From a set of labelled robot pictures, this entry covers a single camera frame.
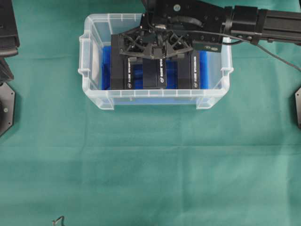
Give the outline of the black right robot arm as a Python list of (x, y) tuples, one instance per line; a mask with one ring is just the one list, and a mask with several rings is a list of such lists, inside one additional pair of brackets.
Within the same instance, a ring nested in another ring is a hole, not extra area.
[(140, 24), (117, 35), (129, 57), (165, 59), (188, 52), (221, 52), (232, 44), (260, 41), (300, 44), (301, 15), (256, 7), (219, 7), (200, 0), (145, 0)]

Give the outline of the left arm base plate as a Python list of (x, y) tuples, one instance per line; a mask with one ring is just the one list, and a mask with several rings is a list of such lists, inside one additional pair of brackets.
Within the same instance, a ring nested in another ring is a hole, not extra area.
[(14, 124), (15, 95), (7, 83), (0, 85), (0, 136)]

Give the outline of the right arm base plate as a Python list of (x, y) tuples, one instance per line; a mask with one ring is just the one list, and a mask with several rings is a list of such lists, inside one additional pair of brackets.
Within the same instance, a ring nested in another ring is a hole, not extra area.
[(295, 92), (297, 126), (301, 128), (301, 88)]

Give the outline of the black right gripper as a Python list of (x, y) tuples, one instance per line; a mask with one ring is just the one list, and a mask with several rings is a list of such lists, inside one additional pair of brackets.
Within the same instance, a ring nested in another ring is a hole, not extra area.
[(144, 0), (140, 24), (119, 34), (129, 62), (185, 58), (192, 41), (223, 43), (226, 8), (200, 0)]

